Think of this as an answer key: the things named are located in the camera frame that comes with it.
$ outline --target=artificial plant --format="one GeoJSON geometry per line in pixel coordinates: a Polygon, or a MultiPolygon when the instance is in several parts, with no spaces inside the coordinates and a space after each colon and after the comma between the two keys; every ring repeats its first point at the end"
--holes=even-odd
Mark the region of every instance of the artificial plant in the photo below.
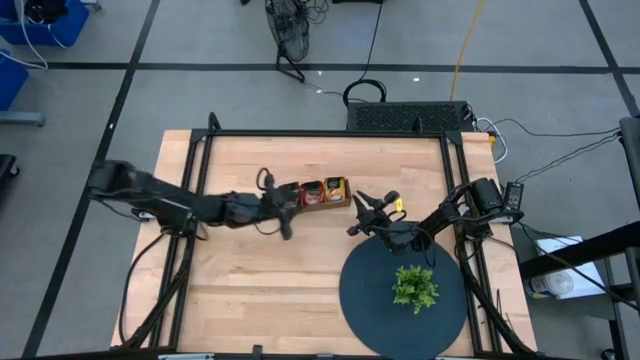
{"type": "Polygon", "coordinates": [[[431,282],[433,271],[422,269],[420,266],[411,265],[409,269],[404,266],[398,268],[396,276],[398,281],[393,285],[396,297],[394,304],[413,304],[413,313],[418,314],[423,306],[430,307],[436,303],[438,285],[431,282]]]}

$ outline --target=round black plate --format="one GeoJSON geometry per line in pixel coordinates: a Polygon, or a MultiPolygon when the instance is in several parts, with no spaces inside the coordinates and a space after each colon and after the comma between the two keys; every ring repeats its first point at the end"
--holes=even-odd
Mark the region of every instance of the round black plate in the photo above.
{"type": "Polygon", "coordinates": [[[410,248],[393,255],[378,237],[358,245],[340,276],[340,305],[354,334],[371,350],[396,360],[431,359],[456,340],[467,315],[460,269],[440,245],[427,251],[436,262],[432,281],[440,296],[435,305],[413,314],[413,305],[394,304],[396,270],[427,265],[423,254],[410,248]]]}

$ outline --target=blue container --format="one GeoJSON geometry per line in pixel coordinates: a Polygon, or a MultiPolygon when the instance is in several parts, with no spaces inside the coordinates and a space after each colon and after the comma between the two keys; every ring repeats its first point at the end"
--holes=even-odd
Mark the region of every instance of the blue container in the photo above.
{"type": "MultiPolygon", "coordinates": [[[[10,55],[8,50],[1,52],[10,55]]],[[[29,73],[22,64],[0,55],[0,111],[7,111],[29,73]]]]}
{"type": "Polygon", "coordinates": [[[18,21],[16,4],[13,0],[0,0],[0,24],[18,21]]]}
{"type": "MultiPolygon", "coordinates": [[[[58,39],[65,47],[73,46],[76,43],[78,35],[89,17],[89,10],[80,0],[65,0],[65,5],[69,9],[69,14],[59,17],[51,26],[25,24],[29,40],[33,45],[60,46],[55,39],[58,39]]],[[[27,45],[20,22],[0,23],[0,36],[10,44],[27,45]]]]}

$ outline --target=gray floor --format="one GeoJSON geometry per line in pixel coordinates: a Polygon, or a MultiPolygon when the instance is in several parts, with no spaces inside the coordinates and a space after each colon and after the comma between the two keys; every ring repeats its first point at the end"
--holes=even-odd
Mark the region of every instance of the gray floor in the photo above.
{"type": "MultiPolygon", "coordinates": [[[[91,15],[76,46],[45,49],[43,55],[58,63],[128,62],[152,1],[102,2],[104,10],[91,15]]],[[[577,0],[486,2],[465,64],[607,66],[577,0]]],[[[640,3],[589,3],[618,64],[640,66],[633,25],[640,3]]],[[[263,4],[253,0],[243,8],[237,0],[160,0],[141,61],[270,63],[275,45],[263,4]]],[[[455,64],[474,6],[471,0],[388,0],[372,63],[455,64]]],[[[332,6],[324,24],[312,25],[303,62],[366,62],[376,15],[373,4],[332,6]]],[[[33,59],[28,50],[0,40],[5,47],[33,59]]],[[[360,74],[307,72],[309,82],[336,91],[360,74]]],[[[0,153],[17,155],[22,167],[0,214],[0,358],[22,353],[123,76],[123,70],[31,71],[13,109],[42,111],[47,126],[0,129],[0,153]]],[[[390,101],[445,100],[452,80],[451,73],[436,72],[371,72],[369,77],[386,84],[390,101]]],[[[625,80],[640,96],[640,75],[625,80]]],[[[376,99],[368,89],[354,90],[353,96],[376,99]]],[[[478,116],[516,118],[540,132],[611,129],[629,114],[610,74],[463,73],[456,98],[469,101],[478,116]]],[[[163,131],[202,127],[210,111],[224,128],[344,129],[346,122],[339,97],[317,94],[277,72],[138,70],[108,157],[152,171],[163,131]]],[[[508,123],[500,130],[509,145],[509,156],[498,166],[503,181],[597,140],[533,138],[508,123]]],[[[547,231],[589,237],[638,220],[617,143],[531,178],[526,188],[526,220],[547,231]]],[[[108,347],[137,231],[135,223],[90,206],[40,355],[108,347]]],[[[550,355],[598,359],[599,351],[611,345],[606,321],[556,305],[530,301],[539,348],[550,355]]],[[[633,313],[629,317],[637,319],[633,313]]],[[[638,324],[629,326],[637,335],[638,324]]]]}

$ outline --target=white cable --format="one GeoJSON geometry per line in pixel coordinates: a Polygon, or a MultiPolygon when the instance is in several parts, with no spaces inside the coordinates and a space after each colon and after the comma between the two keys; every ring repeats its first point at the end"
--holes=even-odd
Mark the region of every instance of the white cable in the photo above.
{"type": "Polygon", "coordinates": [[[486,121],[489,123],[489,127],[486,128],[484,131],[489,131],[489,129],[493,128],[496,131],[496,134],[498,134],[498,138],[500,139],[500,142],[502,143],[502,146],[504,147],[504,153],[502,155],[500,155],[500,157],[498,158],[498,160],[494,161],[494,164],[498,164],[500,163],[502,160],[507,158],[507,154],[509,154],[509,148],[507,147],[507,143],[504,141],[504,137],[502,137],[502,134],[500,133],[500,130],[498,130],[498,128],[493,124],[493,122],[487,118],[478,118],[476,119],[476,121],[486,121]]]}
{"type": "MultiPolygon", "coordinates": [[[[31,40],[29,39],[29,35],[27,35],[27,27],[24,24],[24,0],[20,0],[20,25],[22,25],[22,33],[24,34],[24,38],[27,41],[27,44],[29,44],[29,47],[31,48],[31,51],[33,51],[34,54],[36,54],[36,56],[42,61],[42,63],[44,64],[44,66],[39,65],[39,64],[33,64],[33,63],[28,63],[25,61],[21,61],[18,60],[14,57],[11,57],[7,54],[5,54],[4,52],[0,51],[0,54],[3,55],[4,57],[6,57],[9,60],[13,60],[15,62],[17,62],[18,64],[22,64],[24,66],[31,66],[34,67],[36,69],[43,69],[43,70],[49,70],[49,63],[47,63],[47,61],[42,57],[42,55],[40,55],[40,53],[33,47],[33,44],[31,44],[31,40]]],[[[49,29],[49,32],[51,33],[51,36],[53,36],[53,39],[58,43],[58,45],[62,46],[63,48],[65,47],[64,45],[62,45],[60,43],[60,41],[58,41],[58,39],[53,35],[53,32],[51,31],[51,25],[49,25],[47,27],[49,29]]]]}

